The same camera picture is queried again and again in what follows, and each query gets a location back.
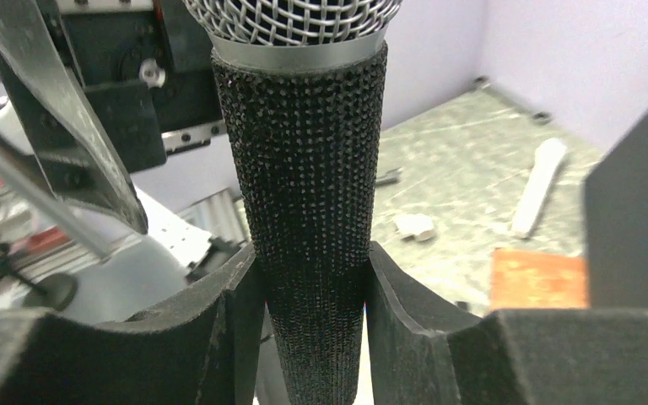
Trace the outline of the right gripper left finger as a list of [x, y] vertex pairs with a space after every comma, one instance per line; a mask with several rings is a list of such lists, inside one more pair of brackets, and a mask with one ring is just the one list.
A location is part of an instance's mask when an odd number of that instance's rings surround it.
[[124, 322], [0, 310], [0, 404], [250, 404], [263, 311], [251, 246]]

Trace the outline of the black round-base mic stand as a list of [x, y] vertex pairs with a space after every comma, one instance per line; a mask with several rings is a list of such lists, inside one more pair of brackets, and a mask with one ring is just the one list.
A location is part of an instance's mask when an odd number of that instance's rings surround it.
[[49, 219], [0, 179], [0, 310], [43, 307], [67, 313], [81, 303], [79, 281], [71, 273], [48, 273], [35, 280], [19, 266], [72, 239], [65, 221]]

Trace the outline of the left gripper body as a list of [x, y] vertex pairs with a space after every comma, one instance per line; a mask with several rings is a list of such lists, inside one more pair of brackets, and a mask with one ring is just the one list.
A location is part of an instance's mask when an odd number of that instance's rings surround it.
[[212, 44], [183, 2], [53, 1], [51, 7], [66, 60], [129, 172], [226, 133]]

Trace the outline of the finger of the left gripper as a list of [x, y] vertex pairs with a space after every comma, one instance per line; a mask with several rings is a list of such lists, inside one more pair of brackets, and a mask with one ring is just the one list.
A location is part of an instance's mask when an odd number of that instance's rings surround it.
[[77, 144], [76, 154], [55, 155], [93, 174], [96, 191], [82, 205], [146, 234], [147, 214], [131, 177], [74, 73], [63, 64], [36, 2], [0, 1], [0, 55]]

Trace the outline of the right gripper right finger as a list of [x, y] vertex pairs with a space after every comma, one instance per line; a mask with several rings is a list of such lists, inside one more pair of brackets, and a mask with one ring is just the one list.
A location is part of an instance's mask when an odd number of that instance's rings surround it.
[[370, 248], [366, 323], [377, 404], [648, 404], [648, 310], [479, 317]]

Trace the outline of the white pvc elbow fitting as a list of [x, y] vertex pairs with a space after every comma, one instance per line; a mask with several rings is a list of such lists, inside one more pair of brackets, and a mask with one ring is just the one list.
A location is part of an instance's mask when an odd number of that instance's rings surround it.
[[431, 240], [436, 236], [435, 225], [431, 217], [425, 214], [402, 214], [393, 220], [399, 236], [419, 242]]

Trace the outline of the black sparkly microphone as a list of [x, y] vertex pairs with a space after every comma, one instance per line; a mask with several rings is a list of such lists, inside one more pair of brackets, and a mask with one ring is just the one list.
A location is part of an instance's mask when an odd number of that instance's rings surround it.
[[189, 1], [212, 64], [289, 400], [357, 394], [398, 1]]

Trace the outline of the white microphone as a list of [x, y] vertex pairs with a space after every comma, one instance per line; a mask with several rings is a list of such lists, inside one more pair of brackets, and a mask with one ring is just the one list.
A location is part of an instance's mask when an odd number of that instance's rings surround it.
[[517, 239], [530, 237], [566, 153], [567, 146], [559, 138], [549, 138], [537, 147], [532, 169], [510, 223], [510, 232]]

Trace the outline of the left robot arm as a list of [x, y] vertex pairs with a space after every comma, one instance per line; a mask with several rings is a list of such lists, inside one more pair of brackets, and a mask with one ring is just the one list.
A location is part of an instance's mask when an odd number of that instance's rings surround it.
[[180, 1], [0, 1], [0, 311], [122, 321], [245, 243], [229, 190], [196, 223], [132, 175], [226, 127]]

